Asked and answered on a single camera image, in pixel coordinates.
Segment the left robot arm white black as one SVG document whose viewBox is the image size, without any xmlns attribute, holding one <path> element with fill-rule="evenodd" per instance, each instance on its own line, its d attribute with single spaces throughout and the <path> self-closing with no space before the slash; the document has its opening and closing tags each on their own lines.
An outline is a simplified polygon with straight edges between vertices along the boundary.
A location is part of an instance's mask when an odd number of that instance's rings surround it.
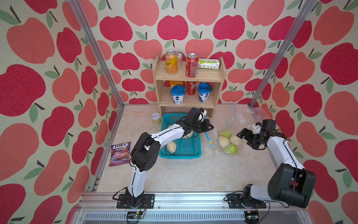
<svg viewBox="0 0 358 224">
<path fill-rule="evenodd" d="M 203 108 L 192 108 L 189 113 L 176 121 L 171 127 L 158 133 L 144 132 L 135 144 L 130 158 L 132 176 L 128 187 L 123 188 L 124 194 L 112 197 L 118 209 L 153 208 L 154 194 L 145 194 L 144 185 L 149 171 L 155 165 L 161 148 L 190 133 L 201 134 L 214 128 L 206 118 L 207 111 Z"/>
</svg>

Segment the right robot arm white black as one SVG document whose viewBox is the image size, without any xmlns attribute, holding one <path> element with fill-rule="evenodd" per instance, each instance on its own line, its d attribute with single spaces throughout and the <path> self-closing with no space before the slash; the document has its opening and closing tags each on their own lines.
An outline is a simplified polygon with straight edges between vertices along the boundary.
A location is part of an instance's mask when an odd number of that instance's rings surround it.
<svg viewBox="0 0 358 224">
<path fill-rule="evenodd" d="M 307 170 L 289 147 L 289 138 L 276 130 L 276 121 L 265 119 L 249 130 L 242 129 L 237 137 L 254 150 L 268 150 L 276 171 L 267 185 L 249 184 L 238 202 L 244 208 L 264 208 L 267 202 L 306 208 L 310 202 L 316 175 Z"/>
</svg>

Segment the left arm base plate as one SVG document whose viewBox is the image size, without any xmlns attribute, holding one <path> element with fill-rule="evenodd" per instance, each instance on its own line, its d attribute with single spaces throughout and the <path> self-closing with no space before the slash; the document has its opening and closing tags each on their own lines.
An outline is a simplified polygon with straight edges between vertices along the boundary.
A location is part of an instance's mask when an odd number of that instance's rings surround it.
<svg viewBox="0 0 358 224">
<path fill-rule="evenodd" d="M 155 194 L 142 193 L 137 198 L 129 193 L 120 194 L 117 209 L 153 209 Z"/>
</svg>

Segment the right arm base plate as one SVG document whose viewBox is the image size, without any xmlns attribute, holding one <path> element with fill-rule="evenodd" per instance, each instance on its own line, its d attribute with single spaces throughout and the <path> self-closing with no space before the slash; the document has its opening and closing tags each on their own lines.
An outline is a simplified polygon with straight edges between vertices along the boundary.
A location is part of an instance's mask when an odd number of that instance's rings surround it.
<svg viewBox="0 0 358 224">
<path fill-rule="evenodd" d="M 264 201 L 243 194 L 227 194 L 224 201 L 228 203 L 230 209 L 258 210 L 267 208 Z"/>
</svg>

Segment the teal plastic basket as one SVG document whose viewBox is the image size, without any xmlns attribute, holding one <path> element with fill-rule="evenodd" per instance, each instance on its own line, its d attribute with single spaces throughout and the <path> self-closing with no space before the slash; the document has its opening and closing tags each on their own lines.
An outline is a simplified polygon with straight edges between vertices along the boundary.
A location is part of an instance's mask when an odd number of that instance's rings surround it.
<svg viewBox="0 0 358 224">
<path fill-rule="evenodd" d="M 162 117 L 161 130 L 167 129 L 182 117 L 187 116 L 187 113 L 166 113 Z M 166 159 L 196 159 L 201 157 L 201 141 L 200 135 L 193 132 L 189 138 L 177 139 L 174 141 L 176 144 L 176 151 L 170 153 L 167 146 L 160 149 L 159 156 Z"/>
</svg>

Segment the clear zip-top bag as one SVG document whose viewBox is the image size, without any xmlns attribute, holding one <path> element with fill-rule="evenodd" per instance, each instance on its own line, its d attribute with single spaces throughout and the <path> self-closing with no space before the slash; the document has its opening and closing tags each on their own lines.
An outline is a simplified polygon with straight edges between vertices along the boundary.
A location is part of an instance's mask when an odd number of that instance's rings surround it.
<svg viewBox="0 0 358 224">
<path fill-rule="evenodd" d="M 229 129 L 222 131 L 213 129 L 205 133 L 205 136 L 211 149 L 214 149 L 218 152 L 236 155 L 243 147 L 243 142 L 241 139 L 234 135 Z"/>
<path fill-rule="evenodd" d="M 263 122 L 264 119 L 271 119 L 264 109 L 233 103 L 226 114 L 226 126 L 229 128 L 251 128 L 256 123 Z"/>
</svg>

